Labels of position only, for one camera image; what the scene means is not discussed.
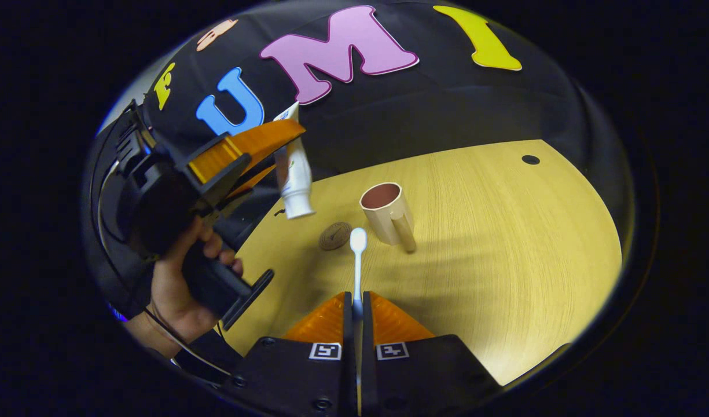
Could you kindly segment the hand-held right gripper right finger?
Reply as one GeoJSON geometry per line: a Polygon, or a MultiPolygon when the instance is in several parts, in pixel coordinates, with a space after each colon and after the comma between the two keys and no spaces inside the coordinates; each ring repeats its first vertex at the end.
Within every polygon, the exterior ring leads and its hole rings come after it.
{"type": "Polygon", "coordinates": [[[503,393],[457,335],[431,335],[373,291],[362,303],[363,416],[477,415],[503,393]]]}

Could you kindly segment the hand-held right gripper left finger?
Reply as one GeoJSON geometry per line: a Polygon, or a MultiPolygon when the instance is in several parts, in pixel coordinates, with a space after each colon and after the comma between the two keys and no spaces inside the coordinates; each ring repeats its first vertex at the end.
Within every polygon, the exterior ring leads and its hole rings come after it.
{"type": "Polygon", "coordinates": [[[283,338],[259,338],[232,372],[230,398],[255,415],[354,416],[351,293],[326,301],[283,338]]]}

